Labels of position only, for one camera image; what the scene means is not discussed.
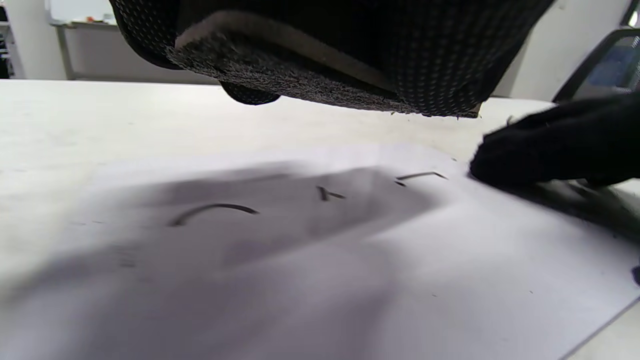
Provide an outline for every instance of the white wall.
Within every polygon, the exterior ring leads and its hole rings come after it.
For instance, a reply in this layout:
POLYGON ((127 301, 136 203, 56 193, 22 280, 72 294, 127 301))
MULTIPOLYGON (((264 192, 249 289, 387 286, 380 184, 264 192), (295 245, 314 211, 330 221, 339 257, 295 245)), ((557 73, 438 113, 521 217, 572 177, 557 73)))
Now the white wall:
POLYGON ((510 96, 550 101, 573 71, 617 29, 630 0, 558 0, 529 36, 510 96))
POLYGON ((28 79, 65 79, 56 31, 47 23, 44 0, 4 0, 11 31, 28 79))

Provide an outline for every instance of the whiteboard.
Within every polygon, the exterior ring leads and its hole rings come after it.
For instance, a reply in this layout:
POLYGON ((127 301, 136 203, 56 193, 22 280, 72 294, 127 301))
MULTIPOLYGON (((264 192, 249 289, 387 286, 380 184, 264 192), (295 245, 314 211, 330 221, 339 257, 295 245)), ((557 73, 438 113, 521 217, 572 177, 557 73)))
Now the whiteboard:
POLYGON ((45 7, 52 25, 87 22, 87 17, 116 25, 109 0, 46 0, 45 7))
POLYGON ((0 358, 559 359, 640 296, 638 255, 412 145, 116 163, 0 358))

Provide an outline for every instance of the white table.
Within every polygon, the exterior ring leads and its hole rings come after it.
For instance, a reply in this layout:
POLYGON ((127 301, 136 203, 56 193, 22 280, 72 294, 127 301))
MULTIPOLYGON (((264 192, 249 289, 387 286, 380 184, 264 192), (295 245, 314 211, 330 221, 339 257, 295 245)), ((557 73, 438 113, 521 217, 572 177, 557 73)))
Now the white table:
MULTIPOLYGON (((101 164, 371 142, 419 143, 468 161, 483 133, 551 106, 490 99, 481 118, 458 120, 287 98, 251 107, 217 86, 57 81, 1 82, 0 104, 0 323, 10 314, 12 290, 42 266, 101 164)), ((636 359, 638 324, 635 306, 572 359, 636 359)))

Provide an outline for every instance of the pencil mark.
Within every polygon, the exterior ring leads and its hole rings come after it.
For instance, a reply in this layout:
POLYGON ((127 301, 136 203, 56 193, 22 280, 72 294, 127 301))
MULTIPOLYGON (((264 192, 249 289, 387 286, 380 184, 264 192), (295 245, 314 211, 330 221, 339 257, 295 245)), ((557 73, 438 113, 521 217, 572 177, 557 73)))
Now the pencil mark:
POLYGON ((396 178, 396 180, 407 180, 407 179, 412 179, 414 177, 430 176, 430 175, 436 175, 437 177, 441 177, 442 179, 448 180, 446 176, 444 176, 442 174, 439 174, 439 173, 437 173, 435 171, 419 172, 417 174, 399 176, 399 177, 396 178))
POLYGON ((322 200, 322 201, 329 201, 329 196, 337 197, 338 199, 346 199, 347 198, 346 196, 341 195, 339 193, 332 193, 329 190, 327 190, 326 188, 323 188, 322 186, 316 186, 316 188, 320 192, 320 200, 322 200))
POLYGON ((138 249, 132 246, 117 245, 115 253, 118 257, 118 266, 121 268, 135 268, 138 266, 138 249))
POLYGON ((246 206, 242 206, 242 205, 236 205, 236 204, 211 204, 211 205, 204 205, 204 206, 199 206, 195 209, 191 209, 189 211, 185 211, 184 213, 180 214, 177 218, 175 218, 175 220, 172 220, 169 223, 169 226, 172 227, 176 227, 176 226, 185 226, 187 224, 187 220, 203 211, 207 211, 210 209, 215 209, 215 208, 227 208, 227 209, 234 209, 234 210, 239 210, 239 211, 244 211, 247 214, 252 214, 252 215, 256 215, 259 214, 258 211, 255 211, 252 208, 247 208, 246 206))

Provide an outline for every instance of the curved line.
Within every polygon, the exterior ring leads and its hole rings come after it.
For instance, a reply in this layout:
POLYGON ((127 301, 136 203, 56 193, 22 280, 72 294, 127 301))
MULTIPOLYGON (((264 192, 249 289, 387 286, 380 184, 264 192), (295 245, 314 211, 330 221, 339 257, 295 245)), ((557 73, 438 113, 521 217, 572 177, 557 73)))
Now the curved line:
POLYGON ((182 214, 180 214, 177 218, 175 218, 175 220, 171 221, 169 223, 169 226, 185 226, 187 223, 187 219, 203 212, 203 211, 207 211, 209 209, 215 209, 215 208, 227 208, 227 209, 234 209, 234 210, 239 210, 239 211, 244 211, 247 214, 252 214, 252 215, 256 215, 259 214, 258 211, 255 211, 252 208, 247 208, 246 206, 242 206, 242 205, 235 205, 235 204, 211 204, 211 205, 204 205, 204 206, 199 206, 195 209, 191 209, 189 211, 186 211, 182 214))

